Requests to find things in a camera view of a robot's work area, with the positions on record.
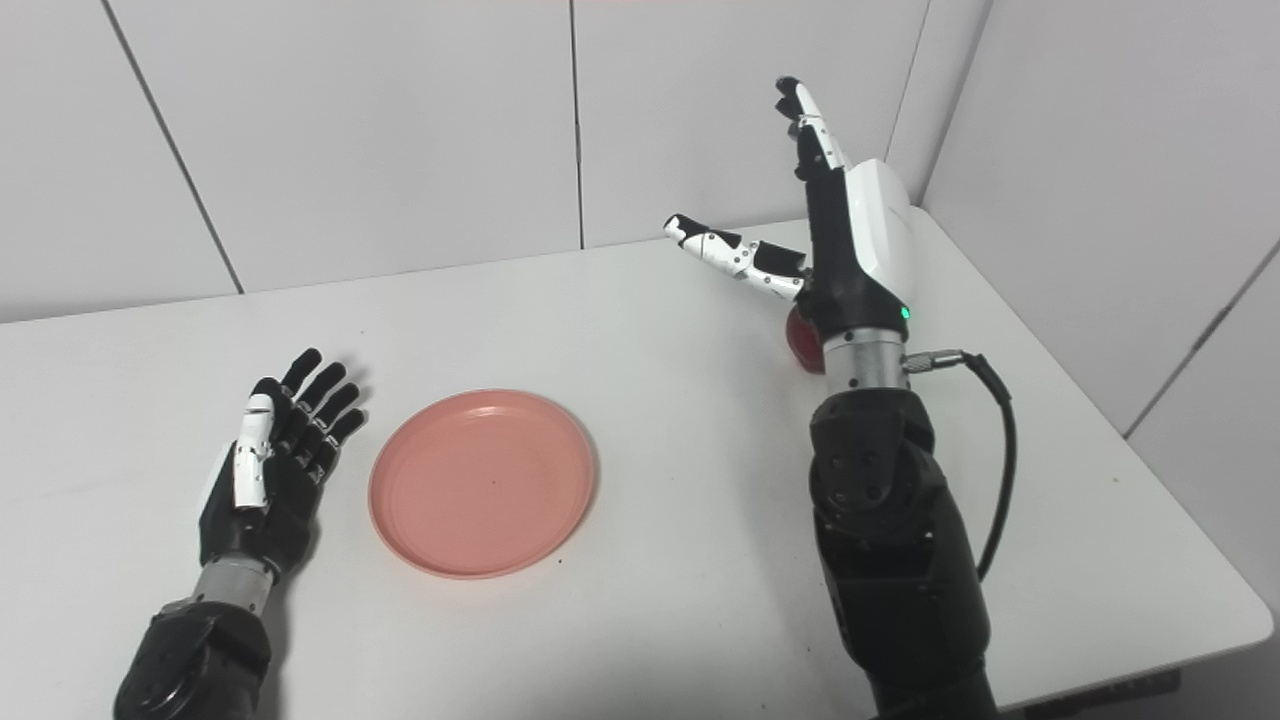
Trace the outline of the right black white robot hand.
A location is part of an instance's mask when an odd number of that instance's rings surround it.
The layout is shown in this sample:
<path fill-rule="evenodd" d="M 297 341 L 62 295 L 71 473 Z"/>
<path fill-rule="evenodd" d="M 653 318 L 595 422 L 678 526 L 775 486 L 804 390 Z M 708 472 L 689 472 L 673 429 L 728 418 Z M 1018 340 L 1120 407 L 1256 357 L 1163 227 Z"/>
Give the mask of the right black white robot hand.
<path fill-rule="evenodd" d="M 718 272 L 796 304 L 823 341 L 859 329 L 906 340 L 915 270 L 905 183 L 881 159 L 852 161 L 800 79 L 783 76 L 774 86 L 774 108 L 795 143 L 794 174 L 805 192 L 809 251 L 678 213 L 663 224 L 666 236 Z"/>

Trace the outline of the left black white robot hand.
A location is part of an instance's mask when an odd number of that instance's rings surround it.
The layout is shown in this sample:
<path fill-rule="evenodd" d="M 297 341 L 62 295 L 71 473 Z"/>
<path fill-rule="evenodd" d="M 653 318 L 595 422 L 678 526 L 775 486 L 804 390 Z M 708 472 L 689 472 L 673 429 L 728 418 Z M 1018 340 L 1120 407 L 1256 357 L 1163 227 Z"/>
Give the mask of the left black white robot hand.
<path fill-rule="evenodd" d="M 250 559 L 280 579 L 306 560 L 324 484 L 367 420 L 347 374 L 306 348 L 255 384 L 198 519 L 202 565 Z"/>

